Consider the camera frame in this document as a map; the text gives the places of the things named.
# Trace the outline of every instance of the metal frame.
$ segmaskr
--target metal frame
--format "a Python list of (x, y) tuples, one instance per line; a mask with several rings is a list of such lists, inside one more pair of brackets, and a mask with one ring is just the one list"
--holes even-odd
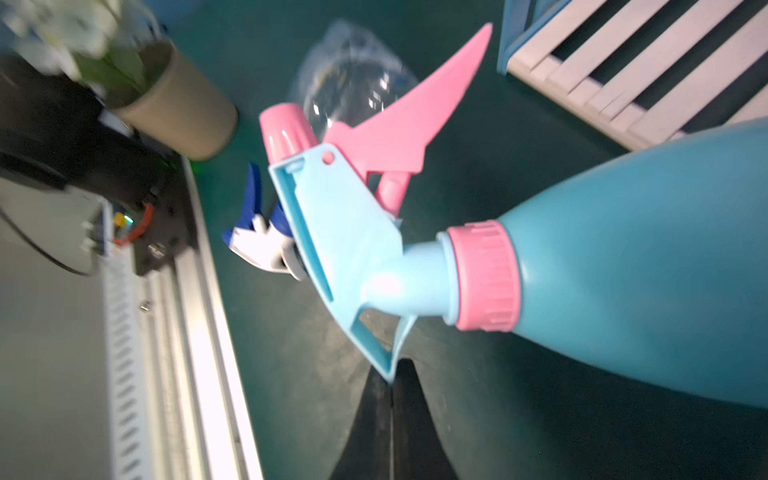
[[(261, 480), (202, 206), (186, 158), (183, 167), (198, 248), (188, 247), (171, 265), (146, 276), (135, 275), (130, 247), (111, 243), (111, 207), (103, 201), (110, 230), (102, 261), (112, 478)], [(130, 356), (130, 362), (118, 355)]]

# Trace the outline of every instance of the black cable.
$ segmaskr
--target black cable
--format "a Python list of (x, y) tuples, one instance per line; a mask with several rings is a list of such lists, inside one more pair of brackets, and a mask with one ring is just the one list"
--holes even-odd
[(11, 220), (11, 218), (8, 216), (8, 214), (3, 210), (2, 207), (0, 207), (0, 217), (2, 217), (3, 220), (15, 231), (21, 238), (24, 240), (30, 247), (34, 248), (38, 253), (40, 253), (43, 257), (50, 260), (52, 263), (56, 264), (57, 266), (60, 266), (64, 270), (67, 270), (69, 273), (74, 273), (75, 275), (80, 276), (91, 276), (93, 273), (87, 273), (87, 272), (81, 272), (80, 270), (75, 270), (71, 266), (64, 265), (62, 262), (56, 260), (54, 257), (52, 257), (48, 252), (40, 248), (35, 242), (32, 241), (31, 238), (27, 237), (26, 233), (22, 232), (22, 230), (16, 225), (16, 223)]

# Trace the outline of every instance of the blue trigger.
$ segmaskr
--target blue trigger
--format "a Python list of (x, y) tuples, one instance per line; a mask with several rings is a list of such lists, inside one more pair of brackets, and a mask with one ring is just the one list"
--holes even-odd
[[(253, 230), (253, 216), (261, 213), (261, 173), (255, 164), (248, 164), (248, 175), (245, 186), (243, 209), (235, 227)], [(232, 240), (232, 229), (221, 233), (221, 240), (229, 246)]]
[(277, 205), (275, 205), (275, 210), (272, 212), (270, 223), (278, 232), (282, 233), (286, 237), (293, 238), (293, 235), (290, 232), (290, 224), (286, 218), (285, 210), (283, 210), (283, 205), (281, 205), (280, 202), (277, 202)]

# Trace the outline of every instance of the wire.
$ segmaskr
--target wire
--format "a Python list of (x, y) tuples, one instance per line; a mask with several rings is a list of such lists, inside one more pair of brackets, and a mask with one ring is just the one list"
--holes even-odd
[(152, 223), (153, 215), (154, 215), (154, 207), (152, 207), (152, 204), (148, 204), (147, 202), (144, 202), (144, 216), (141, 218), (141, 222), (139, 222), (139, 224), (136, 227), (134, 227), (130, 232), (128, 232), (128, 235), (126, 235), (125, 238), (120, 238), (120, 239), (116, 238), (114, 239), (114, 242), (119, 247), (122, 247), (123, 245), (128, 245), (130, 242), (144, 235), (144, 232), (147, 231), (147, 227), (149, 227), (149, 224)]
[(27, 243), (27, 245), (29, 245), (30, 247), (35, 249), (35, 251), (37, 253), (40, 253), (43, 257), (45, 257), (48, 260), (50, 260), (54, 265), (59, 266), (59, 267), (63, 268), (64, 270), (67, 270), (69, 273), (74, 273), (75, 275), (80, 275), (80, 276), (91, 276), (91, 275), (93, 275), (92, 272), (81, 272), (80, 270), (75, 270), (71, 266), (64, 265), (62, 262), (56, 260), (54, 257), (51, 256), (50, 253), (48, 253), (45, 250), (43, 250), (42, 248), (40, 248), (40, 246), (37, 245), (34, 241), (32, 241), (31, 238), (27, 237), (26, 233), (22, 232), (22, 229), (20, 229), (18, 227), (18, 225), (16, 225), (16, 223), (13, 220), (11, 220), (11, 218), (8, 216), (8, 214), (5, 212), (5, 210), (3, 210), (2, 207), (0, 207), (0, 217), (2, 217), (3, 220), (5, 220), (5, 222), (8, 224), (8, 226), (11, 227), (13, 229), (13, 231), (15, 231), (16, 234), (19, 235), (22, 238), (22, 240), (24, 240)]

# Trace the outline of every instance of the spray bottle neck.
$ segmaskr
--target spray bottle neck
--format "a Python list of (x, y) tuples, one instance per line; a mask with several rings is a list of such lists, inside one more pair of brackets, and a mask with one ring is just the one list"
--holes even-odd
[(442, 316), (461, 330), (508, 332), (520, 316), (517, 257), (495, 220), (469, 223), (417, 243), (371, 272), (366, 307), (398, 316)]

